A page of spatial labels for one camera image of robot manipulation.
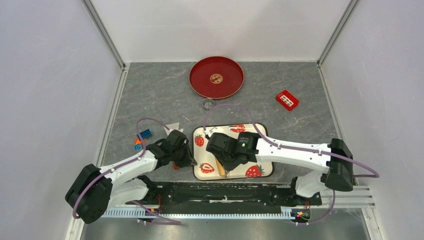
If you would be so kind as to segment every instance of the gray marble table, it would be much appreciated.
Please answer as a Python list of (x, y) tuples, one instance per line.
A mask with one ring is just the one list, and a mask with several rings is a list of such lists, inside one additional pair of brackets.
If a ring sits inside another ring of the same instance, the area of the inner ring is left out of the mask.
[[(132, 156), (135, 124), (138, 119), (152, 117), (166, 124), (179, 123), (191, 140), (195, 128), (203, 124), (206, 112), (204, 99), (189, 84), (193, 62), (131, 63), (117, 110), (103, 165)], [(244, 84), (235, 95), (215, 104), (233, 103), (247, 108), (254, 119), (264, 124), (272, 138), (301, 143), (329, 143), (336, 130), (316, 63), (313, 62), (241, 62)], [(300, 104), (287, 111), (275, 100), (287, 89)], [(208, 125), (246, 123), (249, 119), (236, 108), (219, 108), (211, 113)], [(165, 138), (159, 124), (140, 123), (140, 129), (150, 129), (153, 137), (148, 143)], [(293, 177), (310, 170), (275, 163), (269, 177), (236, 179), (237, 182), (289, 183)], [(153, 181), (198, 181), (191, 167), (174, 170), (172, 165), (161, 167), (147, 176)]]

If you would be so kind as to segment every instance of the white wall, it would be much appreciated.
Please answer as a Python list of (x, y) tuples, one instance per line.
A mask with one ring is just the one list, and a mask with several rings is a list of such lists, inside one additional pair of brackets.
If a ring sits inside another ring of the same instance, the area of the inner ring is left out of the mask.
[(387, 239), (422, 239), (424, 208), (424, 1), (362, 0), (326, 62), (343, 136)]
[(60, 240), (119, 68), (80, 0), (2, 1), (0, 239)]
[(93, 0), (126, 62), (316, 61), (349, 0)]

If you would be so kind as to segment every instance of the red box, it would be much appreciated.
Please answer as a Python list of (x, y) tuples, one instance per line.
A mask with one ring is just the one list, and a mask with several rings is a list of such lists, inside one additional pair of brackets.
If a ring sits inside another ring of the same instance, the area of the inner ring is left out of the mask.
[(299, 100), (286, 89), (280, 92), (275, 99), (289, 111), (299, 105)]

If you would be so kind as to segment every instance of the round red plate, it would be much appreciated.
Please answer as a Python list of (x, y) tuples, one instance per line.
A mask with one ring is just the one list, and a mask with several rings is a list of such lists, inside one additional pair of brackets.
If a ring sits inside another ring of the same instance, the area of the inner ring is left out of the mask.
[(200, 60), (190, 72), (193, 90), (211, 99), (225, 99), (235, 94), (242, 87), (244, 79), (240, 65), (223, 56)]

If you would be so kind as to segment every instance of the blue block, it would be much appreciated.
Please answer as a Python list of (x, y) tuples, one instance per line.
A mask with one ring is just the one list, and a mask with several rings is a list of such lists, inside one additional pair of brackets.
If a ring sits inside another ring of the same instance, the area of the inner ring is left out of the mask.
[(140, 151), (142, 149), (142, 145), (140, 143), (137, 143), (136, 145), (134, 145), (134, 150), (136, 152)]
[(140, 135), (143, 139), (148, 139), (152, 136), (152, 133), (150, 132), (150, 129), (147, 129), (147, 130), (140, 132)]

